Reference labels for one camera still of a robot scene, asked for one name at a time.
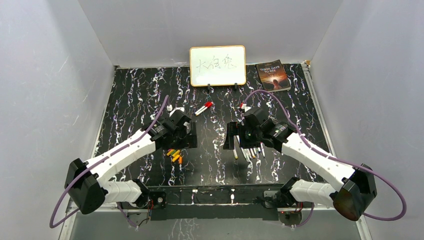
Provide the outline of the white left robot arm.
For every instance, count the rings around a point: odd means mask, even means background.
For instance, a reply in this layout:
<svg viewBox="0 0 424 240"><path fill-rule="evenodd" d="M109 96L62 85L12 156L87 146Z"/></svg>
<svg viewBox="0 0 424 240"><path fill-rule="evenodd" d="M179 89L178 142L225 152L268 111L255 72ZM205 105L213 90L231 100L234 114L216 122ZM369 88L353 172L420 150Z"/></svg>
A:
<svg viewBox="0 0 424 240"><path fill-rule="evenodd" d="M153 193L138 179L112 181L119 171L157 150L181 150L198 146L196 122L181 109L169 117L139 129L127 140L101 155L69 165L65 190L79 211L90 214L106 203L129 203L145 208Z"/></svg>

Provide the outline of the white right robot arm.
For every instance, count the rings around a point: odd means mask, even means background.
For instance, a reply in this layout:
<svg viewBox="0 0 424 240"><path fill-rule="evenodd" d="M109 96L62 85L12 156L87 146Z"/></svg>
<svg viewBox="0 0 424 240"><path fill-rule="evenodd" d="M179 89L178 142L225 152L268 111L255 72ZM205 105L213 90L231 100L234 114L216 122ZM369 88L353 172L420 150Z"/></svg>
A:
<svg viewBox="0 0 424 240"><path fill-rule="evenodd" d="M358 221L377 196L370 167L333 161L331 154L321 148L313 151L314 145L304 141L293 126L269 118L260 108L249 109L239 122L227 123L223 149L233 150L236 138L243 149L265 145L299 161L325 180L320 183L292 177L275 193L265 191L258 197L266 208L295 207L300 202L310 202L333 207L346 219Z"/></svg>

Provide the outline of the red cap marker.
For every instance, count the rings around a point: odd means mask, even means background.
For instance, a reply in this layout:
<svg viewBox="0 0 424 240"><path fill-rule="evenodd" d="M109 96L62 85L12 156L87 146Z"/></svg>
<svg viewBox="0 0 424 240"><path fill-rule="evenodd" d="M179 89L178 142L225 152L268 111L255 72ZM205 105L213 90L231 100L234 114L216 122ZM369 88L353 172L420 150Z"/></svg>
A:
<svg viewBox="0 0 424 240"><path fill-rule="evenodd" d="M208 109L209 107L211 107L213 105L213 102L208 101L206 102L199 110L197 110L194 114L196 116L200 115L202 112L204 112L206 109Z"/></svg>

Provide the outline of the yellow pen cap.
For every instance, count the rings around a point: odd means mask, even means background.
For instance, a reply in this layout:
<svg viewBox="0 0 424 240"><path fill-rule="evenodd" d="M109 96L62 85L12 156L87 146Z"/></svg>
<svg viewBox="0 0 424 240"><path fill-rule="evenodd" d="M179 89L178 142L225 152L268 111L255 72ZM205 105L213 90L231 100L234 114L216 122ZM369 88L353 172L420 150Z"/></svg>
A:
<svg viewBox="0 0 424 240"><path fill-rule="evenodd" d="M181 156L178 154L178 155L173 156L171 161L172 161L173 163L175 163L175 162L176 162L176 161L178 161L180 158L181 158Z"/></svg>
<svg viewBox="0 0 424 240"><path fill-rule="evenodd" d="M171 156L175 157L175 156L179 155L180 152L181 152L180 150L176 150L174 153L171 154Z"/></svg>

